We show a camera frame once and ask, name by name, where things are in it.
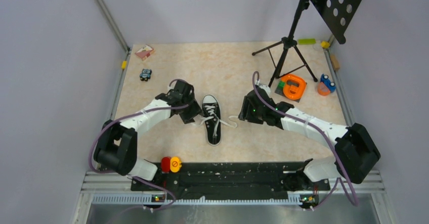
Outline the black white canvas sneaker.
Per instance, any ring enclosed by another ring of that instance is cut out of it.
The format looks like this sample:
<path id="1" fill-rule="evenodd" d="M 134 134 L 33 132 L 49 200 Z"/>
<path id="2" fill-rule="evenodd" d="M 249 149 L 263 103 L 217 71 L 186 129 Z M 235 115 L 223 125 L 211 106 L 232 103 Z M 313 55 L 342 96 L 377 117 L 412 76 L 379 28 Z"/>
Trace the black white canvas sneaker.
<path id="1" fill-rule="evenodd" d="M 221 141 L 221 109 L 213 95 L 205 95 L 201 102 L 208 143 L 216 146 Z"/>

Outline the white shoelace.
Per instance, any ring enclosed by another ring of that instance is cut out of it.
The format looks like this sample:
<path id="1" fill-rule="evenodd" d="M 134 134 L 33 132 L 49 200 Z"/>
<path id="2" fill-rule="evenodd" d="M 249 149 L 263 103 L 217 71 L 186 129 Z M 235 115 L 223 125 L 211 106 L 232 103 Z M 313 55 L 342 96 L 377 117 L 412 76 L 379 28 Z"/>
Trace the white shoelace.
<path id="1" fill-rule="evenodd" d="M 230 121 L 230 123 L 221 119 L 220 106 L 218 103 L 203 104 L 203 117 L 200 123 L 193 123 L 194 126 L 204 125 L 207 131 L 207 140 L 210 144 L 217 144 L 218 139 L 221 137 L 221 125 L 236 128 L 238 125 L 236 122 Z M 229 116 L 229 120 L 237 118 L 237 116 Z"/>

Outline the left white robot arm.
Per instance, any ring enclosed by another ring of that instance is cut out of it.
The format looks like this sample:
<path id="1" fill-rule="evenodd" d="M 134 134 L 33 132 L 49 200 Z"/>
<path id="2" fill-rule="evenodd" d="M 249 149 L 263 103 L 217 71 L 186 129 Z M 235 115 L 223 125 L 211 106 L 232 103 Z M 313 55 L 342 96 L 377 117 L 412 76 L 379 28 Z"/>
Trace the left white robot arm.
<path id="1" fill-rule="evenodd" d="M 182 79 L 171 82 L 167 93 L 157 95 L 149 105 L 138 112 L 107 120 L 93 142 L 89 165 L 99 163 L 106 172 L 139 177 L 150 190 L 162 184 L 158 167 L 138 157 L 138 139 L 156 124 L 179 115 L 184 124 L 193 123 L 202 113 L 195 99 L 194 86 Z"/>

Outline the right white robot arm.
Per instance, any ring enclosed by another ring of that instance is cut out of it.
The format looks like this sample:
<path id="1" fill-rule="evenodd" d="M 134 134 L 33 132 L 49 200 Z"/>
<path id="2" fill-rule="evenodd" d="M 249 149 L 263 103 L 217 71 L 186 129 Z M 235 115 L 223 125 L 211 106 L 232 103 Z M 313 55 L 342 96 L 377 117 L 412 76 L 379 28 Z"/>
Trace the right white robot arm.
<path id="1" fill-rule="evenodd" d="M 298 186 L 304 190 L 320 180 L 337 177 L 361 184 L 381 157 L 365 126 L 334 124 L 290 103 L 276 104 L 260 87 L 244 96 L 239 119 L 298 133 L 332 151 L 331 157 L 309 160 L 296 176 Z"/>

